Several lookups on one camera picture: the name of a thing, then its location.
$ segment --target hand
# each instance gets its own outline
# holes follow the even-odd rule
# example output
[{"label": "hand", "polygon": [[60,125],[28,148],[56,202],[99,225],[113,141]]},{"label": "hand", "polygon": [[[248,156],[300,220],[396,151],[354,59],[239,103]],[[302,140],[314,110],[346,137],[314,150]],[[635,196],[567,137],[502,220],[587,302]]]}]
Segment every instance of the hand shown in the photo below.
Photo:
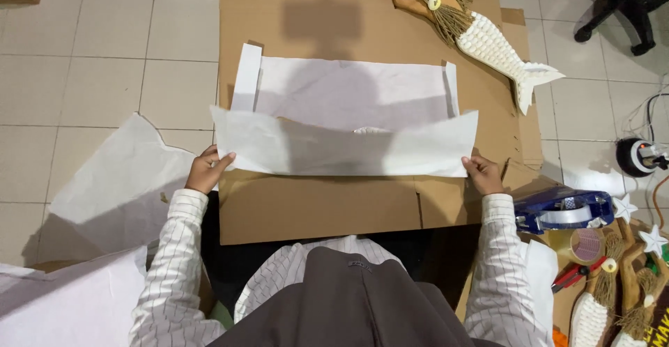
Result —
[{"label": "hand", "polygon": [[487,196],[489,194],[504,192],[500,169],[496,163],[489,161],[485,157],[472,155],[471,159],[463,156],[462,164],[481,195]]},{"label": "hand", "polygon": [[231,152],[219,160],[216,145],[209,146],[202,155],[193,160],[184,188],[209,194],[218,183],[223,171],[235,160],[236,156],[237,154]]}]

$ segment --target shirt sleeve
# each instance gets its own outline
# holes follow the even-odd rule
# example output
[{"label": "shirt sleeve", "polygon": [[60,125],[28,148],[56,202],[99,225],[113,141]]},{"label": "shirt sleeve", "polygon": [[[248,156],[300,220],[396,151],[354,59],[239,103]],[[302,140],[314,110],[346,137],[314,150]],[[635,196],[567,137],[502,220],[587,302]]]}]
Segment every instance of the shirt sleeve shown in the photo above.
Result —
[{"label": "shirt sleeve", "polygon": [[174,193],[144,291],[132,311],[131,347],[206,346],[225,332],[197,308],[202,217],[208,198],[196,190]]},{"label": "shirt sleeve", "polygon": [[511,196],[483,197],[478,261],[464,327],[473,338],[506,347],[553,347],[552,330],[546,330],[532,311],[534,300],[519,254],[515,219]]}]

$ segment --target starfish decoration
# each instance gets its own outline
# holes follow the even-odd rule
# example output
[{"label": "starfish decoration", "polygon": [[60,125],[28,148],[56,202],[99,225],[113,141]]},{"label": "starfish decoration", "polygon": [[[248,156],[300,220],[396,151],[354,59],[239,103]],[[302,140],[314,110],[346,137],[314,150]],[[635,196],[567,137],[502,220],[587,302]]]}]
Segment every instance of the starfish decoration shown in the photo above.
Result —
[{"label": "starfish decoration", "polygon": [[650,233],[639,231],[639,236],[646,243],[644,252],[655,252],[658,257],[662,258],[662,246],[669,242],[669,240],[660,236],[660,229],[658,228],[657,224],[653,224],[653,228],[650,230]]},{"label": "starfish decoration", "polygon": [[630,203],[630,194],[627,193],[623,199],[618,199],[616,197],[611,197],[614,200],[615,214],[616,218],[623,218],[625,223],[629,224],[631,219],[631,214],[637,211],[639,208]]}]

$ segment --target green object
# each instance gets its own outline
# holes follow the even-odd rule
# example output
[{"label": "green object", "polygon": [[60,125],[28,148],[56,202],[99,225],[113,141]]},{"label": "green object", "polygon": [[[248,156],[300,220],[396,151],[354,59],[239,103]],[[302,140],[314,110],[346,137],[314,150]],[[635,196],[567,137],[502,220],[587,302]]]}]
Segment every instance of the green object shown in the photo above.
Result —
[{"label": "green object", "polygon": [[[664,262],[669,262],[669,245],[662,246],[662,259],[664,259]],[[658,268],[655,266],[655,261],[653,261],[653,257],[650,254],[646,254],[646,267],[651,269],[653,273],[658,273]]]},{"label": "green object", "polygon": [[221,301],[216,301],[216,304],[213,306],[212,312],[209,315],[209,319],[217,320],[226,330],[230,330],[230,327],[235,325],[232,317],[230,317],[230,312],[223,306],[223,304],[221,304]]}]

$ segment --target packing tape roll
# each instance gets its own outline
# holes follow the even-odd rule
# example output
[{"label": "packing tape roll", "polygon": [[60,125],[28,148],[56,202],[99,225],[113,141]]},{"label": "packing tape roll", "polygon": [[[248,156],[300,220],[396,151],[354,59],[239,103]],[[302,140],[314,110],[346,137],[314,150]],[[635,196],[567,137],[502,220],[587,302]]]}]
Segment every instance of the packing tape roll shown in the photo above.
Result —
[{"label": "packing tape roll", "polygon": [[603,239],[594,229],[551,231],[548,241],[557,254],[580,265],[592,265],[604,251]]}]

